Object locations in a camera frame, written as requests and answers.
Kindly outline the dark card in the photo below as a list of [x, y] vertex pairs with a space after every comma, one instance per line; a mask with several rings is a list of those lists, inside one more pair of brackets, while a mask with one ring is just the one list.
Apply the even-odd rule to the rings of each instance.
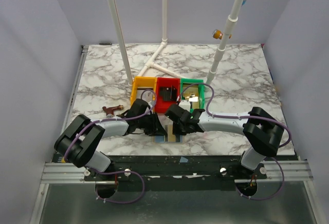
[[164, 102], [174, 102], [178, 96], [178, 89], [173, 85], [171, 87], [160, 87], [159, 93]]

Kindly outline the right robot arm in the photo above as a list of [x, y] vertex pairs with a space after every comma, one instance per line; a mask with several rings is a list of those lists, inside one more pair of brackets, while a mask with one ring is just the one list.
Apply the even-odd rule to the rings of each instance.
[[266, 157], [275, 157], [284, 133], [284, 128], [260, 107], [248, 113], [233, 115], [208, 114], [204, 109], [192, 113], [172, 104], [165, 116], [173, 121], [173, 133], [186, 135], [203, 132], [227, 132], [244, 135], [251, 147], [240, 159], [241, 167], [255, 171]]

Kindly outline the beige card holder wallet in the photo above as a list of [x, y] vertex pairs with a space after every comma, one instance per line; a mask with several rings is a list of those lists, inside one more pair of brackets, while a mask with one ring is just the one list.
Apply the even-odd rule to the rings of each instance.
[[164, 126], [167, 135], [165, 136], [155, 136], [153, 137], [152, 141], [154, 143], [159, 144], [182, 144], [184, 141], [184, 137], [182, 135], [175, 135], [173, 134], [173, 125], [165, 125]]

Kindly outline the white striped card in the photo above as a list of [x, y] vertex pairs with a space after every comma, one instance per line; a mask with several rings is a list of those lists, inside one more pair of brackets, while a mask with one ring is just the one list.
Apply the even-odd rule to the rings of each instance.
[[140, 98], [148, 103], [151, 103], [154, 100], [154, 93], [150, 89], [143, 90]]

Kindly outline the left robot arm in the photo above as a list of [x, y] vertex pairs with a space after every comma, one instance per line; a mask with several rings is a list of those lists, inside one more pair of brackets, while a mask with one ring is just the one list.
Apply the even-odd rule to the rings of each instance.
[[126, 136], [141, 129], [147, 136], [166, 136], [157, 113], [145, 100], [136, 99], [130, 109], [113, 118], [92, 121], [86, 115], [78, 115], [59, 136], [54, 149], [65, 161], [76, 167], [89, 167], [98, 172], [105, 172], [111, 160], [97, 151], [103, 138]]

